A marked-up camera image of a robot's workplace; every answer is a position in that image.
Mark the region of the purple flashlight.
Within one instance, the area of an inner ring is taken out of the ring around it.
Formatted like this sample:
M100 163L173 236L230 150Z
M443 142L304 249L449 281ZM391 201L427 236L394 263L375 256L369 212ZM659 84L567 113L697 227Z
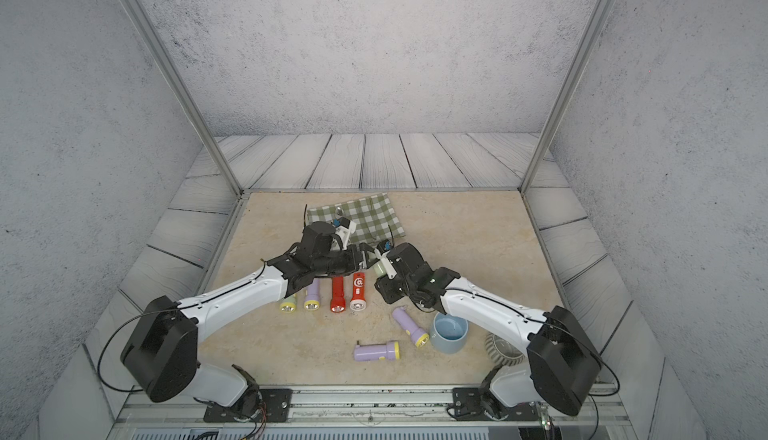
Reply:
M353 350L353 359L356 362L369 361L396 361L399 360L400 347L396 340L382 344L360 345L357 344Z
M413 320L405 307L395 308L392 312L392 318L406 332L416 348L421 348L429 342L429 333Z
M311 284L306 288L305 300L303 303L304 309L307 311L318 310L321 306L320 298L320 279L315 278Z

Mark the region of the red flashlight with logo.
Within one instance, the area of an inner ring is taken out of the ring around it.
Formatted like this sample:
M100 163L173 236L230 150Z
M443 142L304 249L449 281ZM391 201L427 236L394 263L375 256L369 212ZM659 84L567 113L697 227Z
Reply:
M352 287L350 309L353 311L365 310L367 301L365 298L365 274L363 272L357 272L353 275Z

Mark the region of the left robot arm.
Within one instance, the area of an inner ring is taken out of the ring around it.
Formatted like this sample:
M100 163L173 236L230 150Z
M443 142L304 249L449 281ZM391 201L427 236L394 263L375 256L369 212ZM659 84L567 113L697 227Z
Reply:
M198 347L216 331L268 304L288 299L319 278L344 277L375 265L393 246L353 244L355 223L345 217L304 226L300 241L260 270L219 289L172 301L161 296L131 318L135 328L120 360L137 389L154 403L179 395L220 407L240 421L266 418L256 380L243 368L198 359Z

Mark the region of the green flashlight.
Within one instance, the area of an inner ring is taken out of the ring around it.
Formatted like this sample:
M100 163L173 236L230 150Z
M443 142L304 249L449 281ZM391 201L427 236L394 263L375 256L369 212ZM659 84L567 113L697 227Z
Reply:
M279 309L282 313L293 313L297 310L297 297L295 294L287 296L280 302Z
M373 266L373 273L377 278L387 277L387 271L382 262L378 262Z

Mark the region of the green flashlight top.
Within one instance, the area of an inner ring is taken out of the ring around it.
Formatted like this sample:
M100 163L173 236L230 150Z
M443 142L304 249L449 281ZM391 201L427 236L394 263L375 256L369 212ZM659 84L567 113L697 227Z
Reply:
M282 313L293 313L297 310L297 297L295 294L287 296L280 302L279 309Z

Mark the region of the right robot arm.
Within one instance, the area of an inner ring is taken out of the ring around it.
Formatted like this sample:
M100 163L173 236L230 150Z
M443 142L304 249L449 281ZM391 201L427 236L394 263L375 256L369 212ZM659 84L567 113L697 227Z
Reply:
M409 243L379 245L375 255L375 288L386 303L407 298L419 308L463 319L526 358L521 365L496 368L484 380L481 402L488 417L531 402L571 417L580 413L605 363L569 310L543 311L505 300L453 270L432 269Z

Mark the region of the purple flashlight bottom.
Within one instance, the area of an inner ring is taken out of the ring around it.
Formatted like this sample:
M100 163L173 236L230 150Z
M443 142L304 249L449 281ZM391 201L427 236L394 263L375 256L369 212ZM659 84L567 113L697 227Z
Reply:
M382 344L360 345L357 344L353 350L353 359L356 362L369 361L396 361L399 360L400 347L396 340Z

